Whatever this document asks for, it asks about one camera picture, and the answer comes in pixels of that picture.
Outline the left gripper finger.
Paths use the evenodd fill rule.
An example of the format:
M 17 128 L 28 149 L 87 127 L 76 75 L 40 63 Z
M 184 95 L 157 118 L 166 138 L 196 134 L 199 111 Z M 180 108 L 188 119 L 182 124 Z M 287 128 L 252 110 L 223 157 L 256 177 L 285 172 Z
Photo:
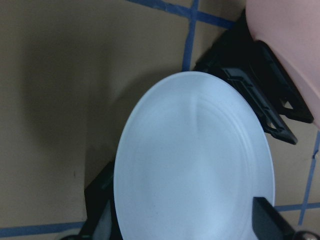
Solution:
M 252 230 L 258 240 L 292 240 L 295 230 L 265 197 L 252 199 Z

